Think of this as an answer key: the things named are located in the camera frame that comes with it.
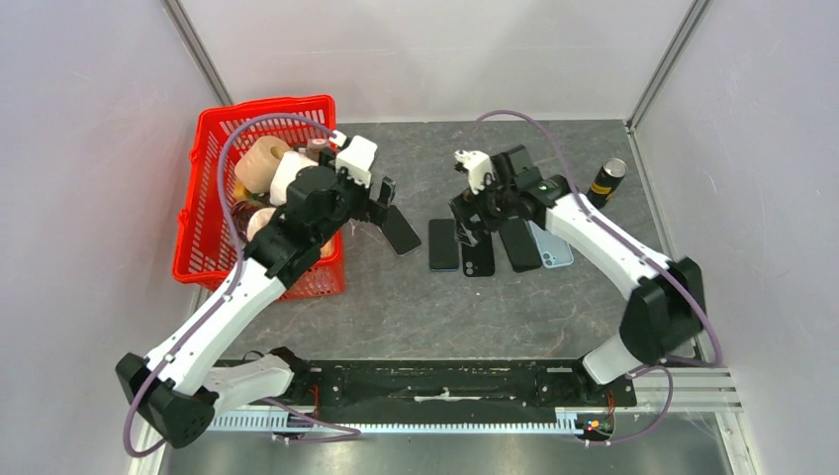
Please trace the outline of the black smartphone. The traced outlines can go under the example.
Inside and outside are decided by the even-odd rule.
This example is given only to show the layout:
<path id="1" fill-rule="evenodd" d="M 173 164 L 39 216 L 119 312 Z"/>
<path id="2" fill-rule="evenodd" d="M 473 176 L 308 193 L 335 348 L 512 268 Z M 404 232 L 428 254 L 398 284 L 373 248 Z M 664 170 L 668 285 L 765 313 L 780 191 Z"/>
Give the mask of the black smartphone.
<path id="1" fill-rule="evenodd" d="M 539 251 L 525 220 L 506 221 L 500 227 L 499 234 L 514 272 L 523 273 L 542 266 Z"/>

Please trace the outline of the black phone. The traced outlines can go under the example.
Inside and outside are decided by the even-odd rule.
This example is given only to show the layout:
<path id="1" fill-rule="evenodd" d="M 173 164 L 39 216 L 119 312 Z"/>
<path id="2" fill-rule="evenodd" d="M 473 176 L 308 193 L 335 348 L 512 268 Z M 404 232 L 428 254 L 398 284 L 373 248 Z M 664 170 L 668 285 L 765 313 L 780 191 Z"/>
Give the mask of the black phone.
<path id="1" fill-rule="evenodd" d="M 495 254 L 492 237 L 489 233 L 478 232 L 475 242 L 461 242 L 463 273 L 466 277 L 492 277 L 496 272 Z"/>

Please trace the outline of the blue smartphone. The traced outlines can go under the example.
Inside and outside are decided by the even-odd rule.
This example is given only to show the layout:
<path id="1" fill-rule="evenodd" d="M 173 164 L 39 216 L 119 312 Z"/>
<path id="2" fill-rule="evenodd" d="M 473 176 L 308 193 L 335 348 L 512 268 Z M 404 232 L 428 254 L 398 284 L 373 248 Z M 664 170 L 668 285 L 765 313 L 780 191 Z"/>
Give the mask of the blue smartphone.
<path id="1" fill-rule="evenodd" d="M 428 222 L 428 267 L 434 272 L 455 271 L 460 265 L 456 224 L 452 219 Z"/>

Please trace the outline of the light blue phone case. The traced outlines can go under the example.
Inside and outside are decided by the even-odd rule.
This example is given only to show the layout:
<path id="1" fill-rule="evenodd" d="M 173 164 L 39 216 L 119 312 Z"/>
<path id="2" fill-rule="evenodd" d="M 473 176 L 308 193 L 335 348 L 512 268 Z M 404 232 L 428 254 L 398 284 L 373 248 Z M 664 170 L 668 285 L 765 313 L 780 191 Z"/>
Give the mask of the light blue phone case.
<path id="1" fill-rule="evenodd" d="M 555 269 L 574 263 L 571 246 L 566 241 L 547 232 L 534 222 L 527 222 L 527 226 L 544 268 Z"/>

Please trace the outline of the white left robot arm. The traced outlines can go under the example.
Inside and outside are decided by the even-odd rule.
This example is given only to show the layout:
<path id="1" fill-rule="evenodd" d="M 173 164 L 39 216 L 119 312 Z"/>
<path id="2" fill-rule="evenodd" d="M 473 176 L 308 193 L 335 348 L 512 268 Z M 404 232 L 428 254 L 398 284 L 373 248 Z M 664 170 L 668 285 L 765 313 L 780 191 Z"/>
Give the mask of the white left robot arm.
<path id="1" fill-rule="evenodd" d="M 395 195 L 384 177 L 377 198 L 347 168 L 310 166 L 287 188 L 287 201 L 239 250 L 237 263 L 211 299 L 173 336 L 147 355 L 125 354 L 115 371 L 130 404 L 123 443 L 137 450 L 132 423 L 141 416 L 161 436 L 162 444 L 182 448 L 206 431 L 224 410 L 261 398 L 280 397 L 287 404 L 304 401 L 311 389 L 307 373 L 280 355 L 269 353 L 239 371 L 214 367 L 222 353 L 270 303 L 279 299 L 320 259 L 321 249 L 350 220 L 382 226 Z"/>

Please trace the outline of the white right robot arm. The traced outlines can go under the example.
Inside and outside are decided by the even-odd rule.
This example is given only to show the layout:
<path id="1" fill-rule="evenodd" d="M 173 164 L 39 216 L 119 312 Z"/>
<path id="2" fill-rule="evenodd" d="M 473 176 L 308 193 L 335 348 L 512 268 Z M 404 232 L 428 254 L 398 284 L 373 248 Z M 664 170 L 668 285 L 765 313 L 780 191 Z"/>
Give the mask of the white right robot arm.
<path id="1" fill-rule="evenodd" d="M 457 150 L 454 168 L 467 188 L 450 202 L 459 238 L 476 243 L 522 219 L 563 239 L 601 271 L 626 302 L 618 332 L 582 358 L 571 378 L 573 396 L 594 405 L 610 382 L 666 358 L 704 329 L 699 266 L 676 261 L 622 230 L 560 174 L 545 177 L 522 145 L 488 155 Z"/>

